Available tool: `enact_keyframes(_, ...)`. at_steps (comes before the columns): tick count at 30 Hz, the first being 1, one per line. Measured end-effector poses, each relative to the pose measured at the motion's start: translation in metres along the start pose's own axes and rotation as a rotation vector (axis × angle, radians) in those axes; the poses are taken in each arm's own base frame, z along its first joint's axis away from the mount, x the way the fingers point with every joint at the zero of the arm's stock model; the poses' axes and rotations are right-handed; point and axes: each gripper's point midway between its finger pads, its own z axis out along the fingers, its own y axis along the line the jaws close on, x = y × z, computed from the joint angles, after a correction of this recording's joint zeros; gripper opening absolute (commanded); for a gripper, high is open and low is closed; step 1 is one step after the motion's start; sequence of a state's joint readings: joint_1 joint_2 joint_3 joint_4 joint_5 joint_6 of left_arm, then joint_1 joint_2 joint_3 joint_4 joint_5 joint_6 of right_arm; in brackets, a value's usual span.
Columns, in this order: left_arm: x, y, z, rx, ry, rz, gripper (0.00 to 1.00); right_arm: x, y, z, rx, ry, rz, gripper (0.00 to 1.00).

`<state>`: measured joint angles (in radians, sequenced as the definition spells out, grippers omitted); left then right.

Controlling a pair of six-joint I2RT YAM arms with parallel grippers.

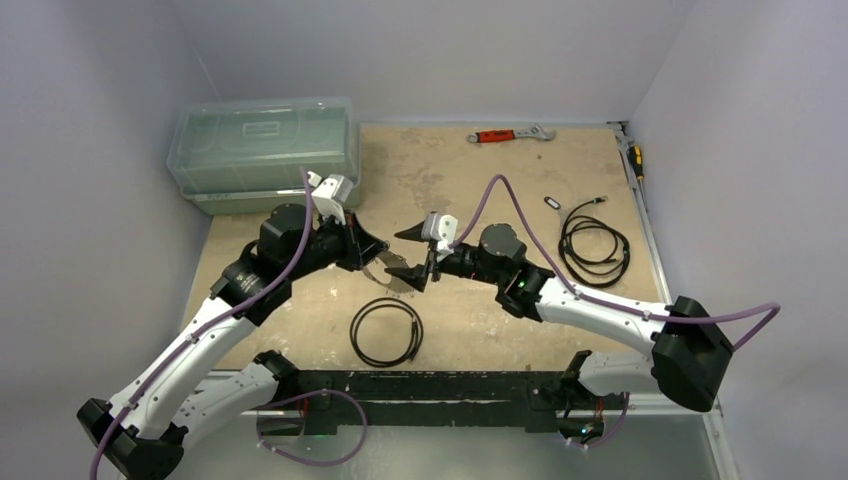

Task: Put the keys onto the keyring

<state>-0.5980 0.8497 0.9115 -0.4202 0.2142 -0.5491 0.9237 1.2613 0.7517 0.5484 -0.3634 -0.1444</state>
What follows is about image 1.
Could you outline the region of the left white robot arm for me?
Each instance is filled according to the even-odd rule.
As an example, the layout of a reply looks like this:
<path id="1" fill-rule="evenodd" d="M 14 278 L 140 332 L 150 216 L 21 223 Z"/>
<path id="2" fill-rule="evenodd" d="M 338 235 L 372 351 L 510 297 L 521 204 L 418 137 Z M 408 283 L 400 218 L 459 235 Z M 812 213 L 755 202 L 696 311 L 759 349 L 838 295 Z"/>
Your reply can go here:
<path id="1" fill-rule="evenodd" d="M 311 203 L 283 204 L 261 224 L 213 284 L 184 330 L 135 380 L 108 399 L 91 398 L 77 419 L 96 448 L 88 476 L 108 461 L 126 479 L 165 479 L 189 446 L 255 407 L 304 407 L 334 390 L 306 390 L 283 354 L 258 354 L 233 379 L 198 387 L 215 365 L 293 294 L 293 283 L 334 265 L 360 271 L 387 251 L 357 215 Z"/>

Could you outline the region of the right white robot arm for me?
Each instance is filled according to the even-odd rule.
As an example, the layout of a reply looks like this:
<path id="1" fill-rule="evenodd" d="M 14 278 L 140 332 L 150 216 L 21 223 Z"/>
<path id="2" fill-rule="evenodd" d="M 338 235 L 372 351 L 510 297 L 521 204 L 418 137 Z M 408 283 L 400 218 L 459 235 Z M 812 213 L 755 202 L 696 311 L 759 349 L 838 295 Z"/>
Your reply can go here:
<path id="1" fill-rule="evenodd" d="M 717 399 L 735 352 L 730 340 L 695 300 L 643 303 L 581 288 L 530 262 L 527 247 L 504 223 L 484 228 L 475 245 L 450 246 L 452 217 L 400 232 L 427 244 L 424 263 L 389 267 L 387 273 L 422 292 L 442 276 L 496 286 L 496 302 L 509 315 L 586 330 L 632 349 L 617 358 L 589 354 L 578 370 L 564 376 L 561 392 L 576 407 L 598 396 L 635 391 L 659 392 L 677 405 L 708 412 Z"/>

